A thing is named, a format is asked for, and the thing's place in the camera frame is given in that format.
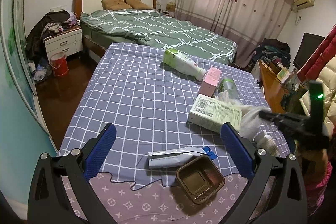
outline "pink box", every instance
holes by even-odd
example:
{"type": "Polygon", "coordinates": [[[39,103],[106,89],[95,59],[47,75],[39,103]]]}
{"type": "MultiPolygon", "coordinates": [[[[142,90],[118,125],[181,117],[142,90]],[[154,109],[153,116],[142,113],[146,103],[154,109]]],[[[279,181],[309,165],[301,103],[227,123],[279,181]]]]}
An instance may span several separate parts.
{"type": "Polygon", "coordinates": [[[221,77],[221,70],[211,67],[206,74],[198,94],[203,94],[205,96],[211,97],[215,91],[218,81],[221,77]]]}

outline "brown pillow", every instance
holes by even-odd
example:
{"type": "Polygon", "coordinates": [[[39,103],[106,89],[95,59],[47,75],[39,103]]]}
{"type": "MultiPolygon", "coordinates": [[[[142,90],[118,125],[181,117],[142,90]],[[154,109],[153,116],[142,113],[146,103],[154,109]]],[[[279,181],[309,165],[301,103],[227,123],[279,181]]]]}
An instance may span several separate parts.
{"type": "Polygon", "coordinates": [[[132,6],[135,10],[151,10],[152,8],[149,7],[147,4],[143,3],[141,0],[125,0],[125,2],[132,6]]]}
{"type": "Polygon", "coordinates": [[[124,0],[102,0],[104,10],[119,11],[124,9],[132,9],[130,5],[124,2],[124,0]]]}

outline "lamp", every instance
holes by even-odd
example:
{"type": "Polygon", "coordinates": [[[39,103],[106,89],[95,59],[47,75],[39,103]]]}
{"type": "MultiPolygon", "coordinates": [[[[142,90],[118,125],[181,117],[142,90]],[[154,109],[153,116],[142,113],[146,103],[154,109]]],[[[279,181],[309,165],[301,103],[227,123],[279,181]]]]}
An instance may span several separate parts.
{"type": "Polygon", "coordinates": [[[159,12],[162,12],[162,3],[164,0],[156,0],[157,1],[157,5],[159,6],[159,12]]]}

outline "green plaid duvet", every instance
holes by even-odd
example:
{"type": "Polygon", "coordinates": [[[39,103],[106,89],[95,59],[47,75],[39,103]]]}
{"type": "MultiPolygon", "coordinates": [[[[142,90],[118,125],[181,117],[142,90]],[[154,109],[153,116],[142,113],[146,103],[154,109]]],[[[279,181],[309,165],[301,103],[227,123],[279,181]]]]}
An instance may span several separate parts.
{"type": "Polygon", "coordinates": [[[99,10],[82,13],[81,21],[95,31],[125,37],[137,44],[181,52],[228,64],[233,61],[237,45],[232,40],[189,21],[160,15],[155,10],[99,10]]]}

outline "metal screw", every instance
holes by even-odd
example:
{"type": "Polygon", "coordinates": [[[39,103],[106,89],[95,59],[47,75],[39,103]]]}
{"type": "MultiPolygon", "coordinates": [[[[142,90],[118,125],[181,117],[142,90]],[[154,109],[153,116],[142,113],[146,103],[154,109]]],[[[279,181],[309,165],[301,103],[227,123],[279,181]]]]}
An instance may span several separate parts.
{"type": "Polygon", "coordinates": [[[264,156],[264,155],[266,155],[266,150],[265,149],[258,149],[258,154],[260,156],[264,156]]]}
{"type": "Polygon", "coordinates": [[[293,154],[289,154],[289,156],[288,156],[288,157],[289,157],[289,159],[290,159],[290,160],[296,160],[296,156],[295,156],[295,155],[293,155],[293,154]]]}
{"type": "Polygon", "coordinates": [[[43,153],[43,154],[41,154],[40,159],[41,159],[41,160],[44,160],[44,159],[46,159],[47,157],[48,157],[48,154],[47,154],[47,153],[43,153]]]}
{"type": "Polygon", "coordinates": [[[81,151],[78,148],[71,150],[71,155],[77,156],[81,151]]]}

